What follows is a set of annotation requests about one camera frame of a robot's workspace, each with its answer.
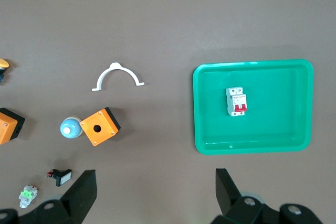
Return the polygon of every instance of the green tray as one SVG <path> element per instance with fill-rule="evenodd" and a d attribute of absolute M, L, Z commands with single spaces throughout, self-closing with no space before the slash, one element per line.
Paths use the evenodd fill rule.
<path fill-rule="evenodd" d="M 193 75 L 195 145 L 208 155 L 300 151 L 311 137 L 313 67 L 297 60 L 204 64 Z M 227 113 L 243 87 L 247 112 Z"/>

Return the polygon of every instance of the green and white connector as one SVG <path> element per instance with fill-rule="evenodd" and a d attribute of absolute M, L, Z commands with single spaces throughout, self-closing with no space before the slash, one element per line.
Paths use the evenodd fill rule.
<path fill-rule="evenodd" d="M 32 185 L 25 186 L 25 188 L 23 188 L 19 196 L 19 199 L 21 200 L 20 207 L 26 208 L 27 206 L 29 206 L 29 204 L 33 201 L 33 199 L 36 198 L 37 192 L 38 192 L 37 187 Z"/>

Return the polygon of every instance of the orange and black box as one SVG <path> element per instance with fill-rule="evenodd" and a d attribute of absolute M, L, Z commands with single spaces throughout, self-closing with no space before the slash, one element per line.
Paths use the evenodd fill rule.
<path fill-rule="evenodd" d="M 0 109 L 0 144 L 16 138 L 25 122 L 25 119 L 14 112 Z"/>

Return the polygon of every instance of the black electrical component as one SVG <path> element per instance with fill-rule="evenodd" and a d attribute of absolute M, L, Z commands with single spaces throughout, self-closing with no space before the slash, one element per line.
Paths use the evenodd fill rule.
<path fill-rule="evenodd" d="M 54 178 L 56 180 L 56 186 L 61 186 L 71 179 L 72 171 L 71 169 L 67 170 L 52 169 L 50 172 L 47 173 L 47 176 L 49 178 Z"/>

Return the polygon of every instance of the white dot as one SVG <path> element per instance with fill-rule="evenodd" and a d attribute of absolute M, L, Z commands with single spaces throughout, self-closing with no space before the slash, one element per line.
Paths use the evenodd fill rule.
<path fill-rule="evenodd" d="M 64 133 L 64 134 L 70 134 L 70 131 L 71 131 L 71 130 L 70 130 L 70 128 L 68 128 L 68 127 L 66 127 L 66 128 L 63 129 L 63 133 Z"/>

